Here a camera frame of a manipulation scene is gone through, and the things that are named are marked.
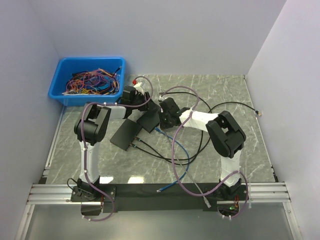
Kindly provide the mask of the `black cable gold plug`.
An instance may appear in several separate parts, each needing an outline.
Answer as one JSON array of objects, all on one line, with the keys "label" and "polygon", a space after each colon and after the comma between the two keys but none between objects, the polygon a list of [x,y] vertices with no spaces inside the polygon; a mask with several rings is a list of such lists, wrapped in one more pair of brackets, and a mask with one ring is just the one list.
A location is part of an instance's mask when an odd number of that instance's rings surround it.
[{"label": "black cable gold plug", "polygon": [[[133,147],[135,149],[138,149],[139,151],[142,151],[143,153],[146,153],[152,157],[158,158],[158,159],[162,159],[168,163],[171,162],[171,157],[165,157],[164,155],[162,155],[159,151],[157,151],[154,147],[152,147],[150,144],[148,144],[147,142],[143,141],[141,138],[139,137],[135,137],[134,141],[138,141],[139,143],[142,143],[144,146],[146,146],[147,148],[149,148],[153,153],[151,153],[150,151],[147,151],[141,147],[139,147],[138,145],[134,144],[133,142],[131,142],[129,144],[130,147]],[[209,139],[206,141],[206,143],[203,145],[203,141],[204,141],[204,131],[201,132],[200,135],[200,142],[198,145],[198,149],[196,151],[196,153],[192,156],[189,155],[188,151],[179,143],[176,141],[176,144],[184,151],[184,153],[186,154],[186,158],[182,158],[180,159],[181,162],[183,162],[183,166],[187,166],[192,164],[197,157],[200,155],[200,153],[208,146],[209,144]]]}]

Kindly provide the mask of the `black base crossbar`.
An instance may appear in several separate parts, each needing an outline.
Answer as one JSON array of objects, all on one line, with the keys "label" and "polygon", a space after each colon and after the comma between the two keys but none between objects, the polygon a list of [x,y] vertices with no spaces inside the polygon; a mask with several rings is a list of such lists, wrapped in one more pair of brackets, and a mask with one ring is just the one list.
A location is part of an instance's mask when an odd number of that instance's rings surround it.
[{"label": "black base crossbar", "polygon": [[221,186],[215,192],[206,196],[211,207],[208,207],[202,197],[192,196],[186,193],[178,184],[168,189],[157,192],[162,187],[156,183],[124,183],[124,184],[101,184],[98,188],[108,194],[108,199],[96,190],[79,190],[73,187],[70,201],[92,205],[97,202],[102,207],[103,213],[109,213],[115,204],[115,212],[118,211],[164,211],[164,210],[203,210],[205,212],[216,212],[222,204],[228,205],[234,201],[245,201],[248,199],[248,191],[244,184],[227,190]]}]

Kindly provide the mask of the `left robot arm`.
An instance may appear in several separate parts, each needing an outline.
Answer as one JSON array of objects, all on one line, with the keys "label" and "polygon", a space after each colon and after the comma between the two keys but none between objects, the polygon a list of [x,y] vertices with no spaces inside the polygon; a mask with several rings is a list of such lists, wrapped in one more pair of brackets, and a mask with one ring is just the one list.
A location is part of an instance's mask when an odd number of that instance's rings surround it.
[{"label": "left robot arm", "polygon": [[152,92],[142,87],[127,86],[115,102],[87,102],[74,125],[74,133],[81,148],[81,171],[76,181],[77,189],[89,201],[95,201],[102,193],[99,187],[98,168],[100,143],[104,139],[110,120],[126,119],[132,111],[151,109]]}]

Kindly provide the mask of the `black network switch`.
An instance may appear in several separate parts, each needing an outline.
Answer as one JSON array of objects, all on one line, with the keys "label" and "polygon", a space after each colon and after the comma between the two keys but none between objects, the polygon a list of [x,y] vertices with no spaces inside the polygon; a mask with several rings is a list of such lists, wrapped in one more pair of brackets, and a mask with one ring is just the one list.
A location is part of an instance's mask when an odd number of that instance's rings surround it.
[{"label": "black network switch", "polygon": [[121,150],[127,151],[141,130],[142,126],[137,122],[126,119],[109,141]]},{"label": "black network switch", "polygon": [[160,124],[158,111],[149,110],[138,118],[136,122],[150,134]]}]

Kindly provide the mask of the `aluminium frame rail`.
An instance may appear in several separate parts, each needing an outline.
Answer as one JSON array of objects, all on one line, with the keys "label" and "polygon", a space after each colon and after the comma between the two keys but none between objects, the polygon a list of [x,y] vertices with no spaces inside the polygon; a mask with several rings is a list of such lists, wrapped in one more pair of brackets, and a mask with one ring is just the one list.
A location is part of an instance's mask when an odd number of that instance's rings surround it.
[{"label": "aluminium frame rail", "polygon": [[[241,152],[241,170],[249,182],[250,200],[232,220],[217,211],[147,210],[118,211],[109,219],[81,219],[81,203],[71,202],[67,177],[80,173],[80,147],[72,127],[79,107],[66,109],[46,184],[34,184],[26,203],[22,233],[26,240],[302,240],[302,234],[284,182],[275,182],[257,116],[245,106],[227,104],[214,112],[229,111],[243,128],[247,141]],[[130,147],[121,150],[109,142],[124,120],[112,120],[100,146],[99,167],[103,181],[111,184],[161,184],[174,182],[171,164]],[[190,165],[188,172],[200,184],[217,181],[221,161],[211,141]]]}]

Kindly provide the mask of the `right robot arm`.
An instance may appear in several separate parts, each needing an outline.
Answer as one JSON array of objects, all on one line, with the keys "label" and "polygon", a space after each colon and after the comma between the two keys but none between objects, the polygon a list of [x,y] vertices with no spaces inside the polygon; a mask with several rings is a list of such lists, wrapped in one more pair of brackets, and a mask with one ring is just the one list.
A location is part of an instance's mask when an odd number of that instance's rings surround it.
[{"label": "right robot arm", "polygon": [[214,149],[220,155],[221,175],[214,188],[226,200],[237,195],[241,186],[240,156],[247,139],[246,134],[228,111],[206,113],[195,108],[179,108],[173,98],[160,103],[159,119],[162,130],[178,127],[193,128],[207,132]]}]

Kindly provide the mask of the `blue plastic bin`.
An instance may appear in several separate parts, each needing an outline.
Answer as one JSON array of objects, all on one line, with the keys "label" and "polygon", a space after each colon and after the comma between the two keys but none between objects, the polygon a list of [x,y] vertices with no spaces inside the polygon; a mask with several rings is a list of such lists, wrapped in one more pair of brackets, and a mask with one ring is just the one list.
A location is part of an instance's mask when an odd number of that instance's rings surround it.
[{"label": "blue plastic bin", "polygon": [[66,57],[59,61],[48,96],[67,107],[114,103],[123,94],[122,57]]}]

